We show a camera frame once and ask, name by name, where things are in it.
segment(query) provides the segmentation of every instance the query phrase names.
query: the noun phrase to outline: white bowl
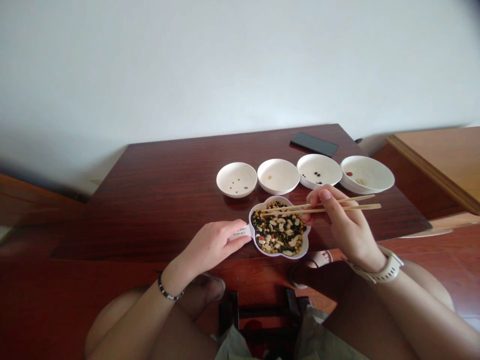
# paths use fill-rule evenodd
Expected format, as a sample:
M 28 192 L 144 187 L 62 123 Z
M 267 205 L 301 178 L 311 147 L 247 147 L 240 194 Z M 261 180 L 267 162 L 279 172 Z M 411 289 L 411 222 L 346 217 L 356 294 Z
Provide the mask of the white bowl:
M 312 190 L 326 184 L 335 185 L 342 178 L 340 165 L 325 155 L 309 154 L 302 156 L 296 163 L 296 167 L 300 172 L 301 184 Z
M 230 238 L 228 240 L 232 241 L 232 240 L 234 240 L 236 238 L 239 238 L 239 237 L 242 237 L 242 236 L 250 236 L 252 238 L 253 243 L 255 244 L 255 247 L 258 249 L 258 251 L 261 252 L 262 254 L 268 256 L 268 257 L 274 258 L 274 257 L 277 257 L 277 256 L 281 256 L 281 257 L 284 257 L 284 258 L 287 258 L 287 259 L 290 259 L 290 260 L 300 259 L 301 257 L 305 256 L 305 254 L 309 250 L 309 233 L 310 233 L 310 230 L 312 229 L 311 226 L 307 226 L 306 230 L 301 235 L 301 239 L 302 239 L 301 240 L 302 241 L 301 250 L 295 256 L 287 256 L 287 255 L 282 254 L 281 252 L 280 253 L 269 254 L 267 252 L 263 252 L 262 249 L 260 249 L 258 244 L 257 244 L 256 236 L 255 236 L 255 229 L 254 229 L 254 227 L 251 223 L 252 214 L 256 210 L 266 209 L 267 204 L 271 203 L 271 202 L 274 202 L 274 201 L 278 201 L 278 202 L 280 202 L 282 204 L 285 204 L 287 206 L 293 206 L 293 204 L 288 199 L 284 198 L 283 196 L 271 196 L 271 197 L 269 197 L 267 200 L 265 200 L 265 202 L 262 202 L 262 203 L 260 203 L 258 205 L 255 205 L 254 207 L 251 208 L 250 213 L 248 214 L 248 221 L 249 221 L 248 225 L 246 227 L 241 228 L 237 232 L 235 232 L 232 236 L 230 236 Z
M 395 184 L 395 176 L 390 169 L 371 157 L 349 156 L 340 167 L 343 172 L 340 185 L 356 194 L 381 193 Z
M 258 167 L 258 181 L 267 193 L 284 195 L 299 184 L 299 170 L 291 162 L 282 159 L 270 159 Z
M 244 198 L 257 186 L 257 172 L 244 162 L 232 162 L 220 169 L 216 185 L 228 197 Z

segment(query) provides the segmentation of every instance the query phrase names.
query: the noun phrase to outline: dark wood table surface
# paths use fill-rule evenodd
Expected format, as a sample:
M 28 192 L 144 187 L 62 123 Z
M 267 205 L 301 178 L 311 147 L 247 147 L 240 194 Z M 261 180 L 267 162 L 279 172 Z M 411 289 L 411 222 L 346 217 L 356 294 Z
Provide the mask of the dark wood table surface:
M 87 204 L 84 215 L 53 251 L 52 257 L 75 260 L 168 262 L 205 224 L 221 220 L 248 222 L 252 206 L 271 195 L 259 184 L 249 196 L 233 199 L 217 188 L 226 164 L 244 162 L 255 169 L 268 159 L 294 165 L 305 151 L 290 145 L 299 131 L 339 145 L 337 162 L 365 155 L 338 124 L 131 144 Z M 339 189 L 351 196 L 340 185 Z M 286 194 L 304 204 L 310 189 L 301 184 Z M 431 226 L 394 186 L 362 204 L 381 203 L 365 211 L 377 241 L 418 233 Z M 336 248 L 328 225 L 318 220 L 309 236 L 309 251 Z M 228 260 L 264 257 L 248 243 Z

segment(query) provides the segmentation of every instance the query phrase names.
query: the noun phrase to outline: wooden chopsticks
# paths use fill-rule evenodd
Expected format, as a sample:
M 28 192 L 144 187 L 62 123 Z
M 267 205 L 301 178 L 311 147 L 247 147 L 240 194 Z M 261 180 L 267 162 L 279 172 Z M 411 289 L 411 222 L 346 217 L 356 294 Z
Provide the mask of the wooden chopsticks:
M 344 206 L 343 210 L 375 210 L 380 209 L 382 205 L 380 204 L 368 204 L 368 205 L 357 205 L 357 206 Z M 264 212 L 263 216 L 276 216 L 276 215 L 290 215 L 290 214 L 308 214 L 308 213 L 324 213 L 324 208 L 321 209 L 314 209 L 314 210 L 296 210 L 296 211 L 284 211 L 284 212 Z
M 339 203 L 347 203 L 349 201 L 360 201 L 360 200 L 366 200 L 366 199 L 370 199 L 370 198 L 373 198 L 375 196 L 375 194 L 370 194 L 370 195 L 364 195 L 364 196 L 357 196 L 357 197 L 349 197 L 349 198 L 346 198 L 346 199 L 340 199 L 338 200 Z M 303 204 L 303 205 L 297 205 L 297 206 L 285 206 L 285 207 L 276 207 L 276 208 L 273 208 L 273 209 L 263 209 L 261 212 L 270 212 L 270 211 L 275 211 L 275 210 L 278 210 L 278 209 L 282 209 L 282 210 L 288 210 L 288 209 L 298 209 L 298 208 L 306 208 L 306 207 L 311 207 L 312 205 L 310 204 Z

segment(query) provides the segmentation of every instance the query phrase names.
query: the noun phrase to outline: black phone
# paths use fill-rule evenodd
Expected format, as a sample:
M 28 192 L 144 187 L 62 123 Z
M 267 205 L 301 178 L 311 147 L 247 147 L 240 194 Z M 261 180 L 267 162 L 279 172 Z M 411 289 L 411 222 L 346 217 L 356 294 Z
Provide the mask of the black phone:
M 290 140 L 290 144 L 330 158 L 335 155 L 335 152 L 339 148 L 337 144 L 320 140 L 319 138 L 310 136 L 304 132 L 297 132 L 293 139 Z

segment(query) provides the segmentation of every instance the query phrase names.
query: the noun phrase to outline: label sticker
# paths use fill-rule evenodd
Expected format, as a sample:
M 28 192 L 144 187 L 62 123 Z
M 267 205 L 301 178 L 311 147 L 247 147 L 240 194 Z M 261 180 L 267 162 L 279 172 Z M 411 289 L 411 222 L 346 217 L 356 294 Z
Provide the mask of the label sticker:
M 228 241 L 233 241 L 235 239 L 241 238 L 242 236 L 249 236 L 252 237 L 252 234 L 250 233 L 250 227 L 247 225 L 245 227 L 242 227 L 240 230 L 234 232 L 229 238 Z

